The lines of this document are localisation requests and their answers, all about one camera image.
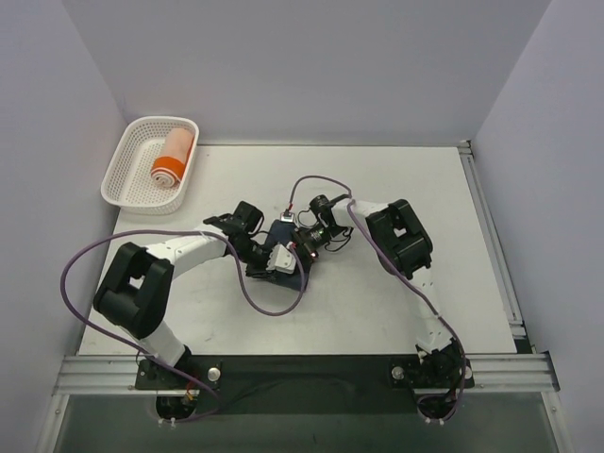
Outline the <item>dark blue towel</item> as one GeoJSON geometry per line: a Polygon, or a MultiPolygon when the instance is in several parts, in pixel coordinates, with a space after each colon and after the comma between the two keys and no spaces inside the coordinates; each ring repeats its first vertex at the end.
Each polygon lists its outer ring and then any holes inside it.
{"type": "Polygon", "coordinates": [[[266,279],[277,286],[306,290],[310,278],[310,262],[298,251],[293,252],[294,223],[275,220],[266,234],[264,248],[268,261],[261,266],[266,279]]]}

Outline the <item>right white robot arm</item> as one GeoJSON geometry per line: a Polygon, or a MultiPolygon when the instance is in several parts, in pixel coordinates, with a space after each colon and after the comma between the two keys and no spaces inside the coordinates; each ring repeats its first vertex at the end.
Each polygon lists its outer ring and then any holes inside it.
{"type": "Polygon", "coordinates": [[[377,254],[386,272],[411,293],[418,374],[432,387],[459,384],[467,361],[461,340],[444,319],[431,273],[433,243],[411,204],[399,199],[389,204],[356,201],[343,194],[323,195],[310,202],[315,224],[297,226],[293,241],[311,260],[318,250],[350,230],[359,232],[377,254]]]}

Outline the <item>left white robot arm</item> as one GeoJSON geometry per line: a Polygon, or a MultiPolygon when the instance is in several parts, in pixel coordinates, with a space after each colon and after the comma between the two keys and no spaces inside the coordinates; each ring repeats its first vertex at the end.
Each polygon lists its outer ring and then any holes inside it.
{"type": "Polygon", "coordinates": [[[157,377],[167,387],[180,388],[191,376],[191,352],[164,321],[174,278],[226,255],[259,269],[263,277],[294,272],[295,259],[285,245],[260,244],[252,238],[262,220],[260,210],[242,201],[234,212],[204,221],[220,235],[180,236],[147,247],[125,243],[118,248],[93,307],[160,360],[157,377]]]}

